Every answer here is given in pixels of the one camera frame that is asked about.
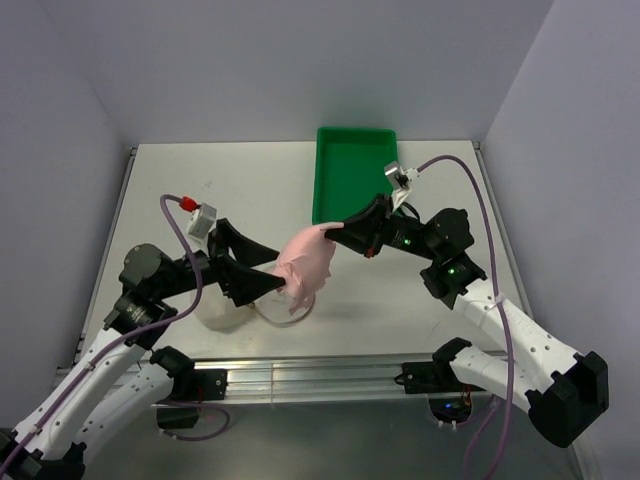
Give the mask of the white mesh laundry bag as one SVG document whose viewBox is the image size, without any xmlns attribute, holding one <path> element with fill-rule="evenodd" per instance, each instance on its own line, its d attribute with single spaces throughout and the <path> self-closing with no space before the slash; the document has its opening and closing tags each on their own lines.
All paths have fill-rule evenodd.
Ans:
<svg viewBox="0 0 640 480">
<path fill-rule="evenodd" d="M 194 315 L 208 329 L 231 333 L 257 318 L 275 328 L 289 328 L 307 318 L 315 306 L 315 298 L 307 307 L 290 313 L 293 298 L 283 290 L 265 294 L 255 302 L 236 307 L 218 285 L 206 286 Z"/>
</svg>

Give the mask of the pink bra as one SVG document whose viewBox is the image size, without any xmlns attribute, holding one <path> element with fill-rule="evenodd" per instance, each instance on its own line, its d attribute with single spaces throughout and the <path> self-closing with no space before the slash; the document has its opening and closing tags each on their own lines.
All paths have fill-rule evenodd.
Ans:
<svg viewBox="0 0 640 480">
<path fill-rule="evenodd" d="M 310 307 L 315 294 L 331 276 L 336 242 L 326 238 L 325 233 L 343 227 L 343 222 L 309 226 L 294 235 L 276 259 L 272 274 L 285 280 L 283 289 L 292 300 L 291 315 Z"/>
</svg>

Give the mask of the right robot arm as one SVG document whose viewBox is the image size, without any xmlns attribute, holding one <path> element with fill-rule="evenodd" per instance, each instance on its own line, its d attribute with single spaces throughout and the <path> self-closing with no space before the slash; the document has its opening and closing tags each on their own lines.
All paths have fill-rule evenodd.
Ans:
<svg viewBox="0 0 640 480">
<path fill-rule="evenodd" d="M 606 361 L 558 340 L 495 288 L 467 253 L 474 239 L 466 210 L 445 208 L 421 223 L 393 213 L 390 197 L 378 194 L 325 236 L 366 258 L 391 247 L 429 260 L 420 276 L 431 296 L 504 349 L 507 358 L 499 360 L 468 340 L 450 340 L 432 357 L 433 378 L 441 388 L 466 384 L 506 400 L 560 448 L 608 409 Z"/>
</svg>

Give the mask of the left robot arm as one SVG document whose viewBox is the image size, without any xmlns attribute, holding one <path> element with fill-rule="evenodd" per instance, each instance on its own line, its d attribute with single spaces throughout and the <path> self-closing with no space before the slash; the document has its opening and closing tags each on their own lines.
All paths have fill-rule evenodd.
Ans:
<svg viewBox="0 0 640 480">
<path fill-rule="evenodd" d="M 119 276 L 123 293 L 104 327 L 64 380 L 27 418 L 1 432 L 1 473 L 12 479 L 79 479 L 84 452 L 147 407 L 192 400 L 194 361 L 159 338 L 182 314 L 166 299 L 217 284 L 242 307 L 283 286 L 261 271 L 279 253 L 226 219 L 206 233 L 206 250 L 173 260 L 152 244 L 132 248 Z"/>
</svg>

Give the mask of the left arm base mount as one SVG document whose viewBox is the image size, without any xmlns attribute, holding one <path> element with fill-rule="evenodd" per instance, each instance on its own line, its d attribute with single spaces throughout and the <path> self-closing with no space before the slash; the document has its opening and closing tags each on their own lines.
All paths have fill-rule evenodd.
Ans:
<svg viewBox="0 0 640 480">
<path fill-rule="evenodd" d="M 194 369 L 179 374 L 169 395 L 156 410 L 156 424 L 162 433 L 183 436 L 192 430 L 205 414 L 218 410 L 212 402 L 225 399 L 228 372 L 226 369 Z"/>
</svg>

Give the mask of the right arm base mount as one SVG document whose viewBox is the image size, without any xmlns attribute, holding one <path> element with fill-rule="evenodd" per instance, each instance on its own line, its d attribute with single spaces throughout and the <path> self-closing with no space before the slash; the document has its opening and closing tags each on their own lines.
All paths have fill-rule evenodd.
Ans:
<svg viewBox="0 0 640 480">
<path fill-rule="evenodd" d="M 448 383 L 433 361 L 402 363 L 394 382 L 407 395 L 441 393 L 448 389 Z"/>
</svg>

